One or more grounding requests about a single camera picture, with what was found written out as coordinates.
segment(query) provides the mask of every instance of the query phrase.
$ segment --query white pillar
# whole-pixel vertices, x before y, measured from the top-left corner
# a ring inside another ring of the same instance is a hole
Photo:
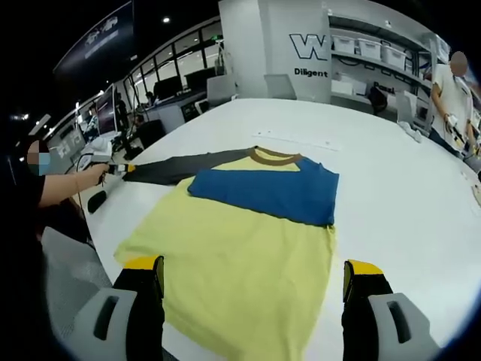
[[[287,74],[299,100],[331,102],[331,36],[320,0],[223,0],[225,48],[241,97],[265,98]]]

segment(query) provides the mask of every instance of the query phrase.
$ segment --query yellow t-shirt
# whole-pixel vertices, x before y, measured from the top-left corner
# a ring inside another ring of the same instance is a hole
[[[270,153],[216,169],[299,170],[298,156]],[[193,179],[159,201],[116,259],[163,255],[165,319],[206,348],[229,359],[301,359],[327,287],[334,227],[192,197]]]

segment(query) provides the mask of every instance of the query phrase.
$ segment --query dark gray sleeve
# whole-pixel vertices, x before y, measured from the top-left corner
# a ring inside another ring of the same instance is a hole
[[[211,169],[243,159],[248,156],[247,151],[248,149],[239,149],[196,156],[174,156],[160,162],[137,165],[134,171],[123,177],[123,180],[164,186],[174,185],[182,179],[196,175],[202,169]]]

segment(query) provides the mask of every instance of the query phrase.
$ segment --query glass wall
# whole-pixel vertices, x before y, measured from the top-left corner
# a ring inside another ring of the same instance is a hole
[[[137,108],[139,102],[146,105],[146,92],[153,92],[159,80],[180,76],[187,89],[186,75],[216,65],[219,45],[213,38],[222,35],[220,21],[195,30],[167,47],[159,48],[125,80],[130,103]]]

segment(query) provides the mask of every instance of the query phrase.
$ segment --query w logo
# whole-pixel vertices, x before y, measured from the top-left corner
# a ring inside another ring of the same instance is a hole
[[[322,57],[325,52],[325,35],[322,36],[322,40],[319,39],[317,34],[307,34],[305,40],[301,34],[289,34],[289,37],[299,59],[312,59],[314,55],[318,60],[327,61],[326,58]]]

